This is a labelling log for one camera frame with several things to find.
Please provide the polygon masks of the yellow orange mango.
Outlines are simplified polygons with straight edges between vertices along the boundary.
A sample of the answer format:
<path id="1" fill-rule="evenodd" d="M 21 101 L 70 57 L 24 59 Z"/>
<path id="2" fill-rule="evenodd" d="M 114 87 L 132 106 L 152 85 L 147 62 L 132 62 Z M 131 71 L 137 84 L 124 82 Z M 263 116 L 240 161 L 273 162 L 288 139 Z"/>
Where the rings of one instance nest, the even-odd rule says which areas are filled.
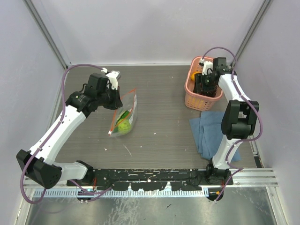
<path id="1" fill-rule="evenodd" d="M 196 75 L 196 73 L 193 73 L 193 74 L 191 75 L 191 80 L 192 80 L 192 81 L 195 81 L 195 75 Z"/>

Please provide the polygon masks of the clear red zip top bag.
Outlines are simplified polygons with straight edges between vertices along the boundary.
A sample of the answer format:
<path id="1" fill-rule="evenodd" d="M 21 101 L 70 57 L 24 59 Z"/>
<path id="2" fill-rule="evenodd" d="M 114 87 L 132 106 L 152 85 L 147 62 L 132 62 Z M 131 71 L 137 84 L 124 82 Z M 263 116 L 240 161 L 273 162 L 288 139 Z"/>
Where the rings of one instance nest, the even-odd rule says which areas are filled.
<path id="1" fill-rule="evenodd" d="M 133 89 L 121 96 L 123 106 L 115 110 L 110 130 L 109 137 L 117 137 L 126 135 L 133 129 L 137 115 L 137 94 L 136 89 Z"/>

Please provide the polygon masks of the green custard apple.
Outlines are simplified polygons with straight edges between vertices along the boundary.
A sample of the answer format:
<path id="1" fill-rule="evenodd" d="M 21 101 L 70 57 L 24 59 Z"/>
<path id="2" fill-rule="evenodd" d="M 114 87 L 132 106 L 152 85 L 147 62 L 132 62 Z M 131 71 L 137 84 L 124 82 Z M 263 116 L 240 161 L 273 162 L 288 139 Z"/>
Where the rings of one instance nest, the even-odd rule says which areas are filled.
<path id="1" fill-rule="evenodd" d="M 124 119 L 119 125 L 118 125 L 118 132 L 121 135 L 125 135 L 131 131 L 131 124 L 129 120 Z"/>

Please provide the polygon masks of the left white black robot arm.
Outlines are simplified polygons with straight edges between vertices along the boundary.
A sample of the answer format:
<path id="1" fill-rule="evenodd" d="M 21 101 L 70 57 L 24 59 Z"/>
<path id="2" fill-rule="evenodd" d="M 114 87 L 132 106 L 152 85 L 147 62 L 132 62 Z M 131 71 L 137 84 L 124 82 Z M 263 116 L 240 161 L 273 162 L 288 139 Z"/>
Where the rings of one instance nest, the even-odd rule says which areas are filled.
<path id="1" fill-rule="evenodd" d="M 84 186 L 93 182 L 92 166 L 80 160 L 57 163 L 55 159 L 74 130 L 98 107 L 110 110 L 122 107 L 119 77 L 118 71 L 91 74 L 84 90 L 69 96 L 65 110 L 44 136 L 29 151 L 17 153 L 17 161 L 28 178 L 46 189 L 59 181 L 78 180 Z"/>

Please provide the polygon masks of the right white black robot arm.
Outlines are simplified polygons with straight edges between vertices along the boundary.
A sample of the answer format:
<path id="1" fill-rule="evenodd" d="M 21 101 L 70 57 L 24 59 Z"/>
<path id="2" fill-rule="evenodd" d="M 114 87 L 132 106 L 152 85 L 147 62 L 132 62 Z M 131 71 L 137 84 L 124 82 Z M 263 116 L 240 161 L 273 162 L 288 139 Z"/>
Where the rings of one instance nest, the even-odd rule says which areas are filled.
<path id="1" fill-rule="evenodd" d="M 228 102 L 222 118 L 222 141 L 216 154 L 206 166 L 205 178 L 215 185 L 225 183 L 231 175 L 230 165 L 235 152 L 242 142 L 252 136 L 259 121 L 259 103 L 252 101 L 242 90 L 234 70 L 227 65 L 225 57 L 206 60 L 199 59 L 202 68 L 195 74 L 196 91 L 209 93 L 218 86 Z"/>

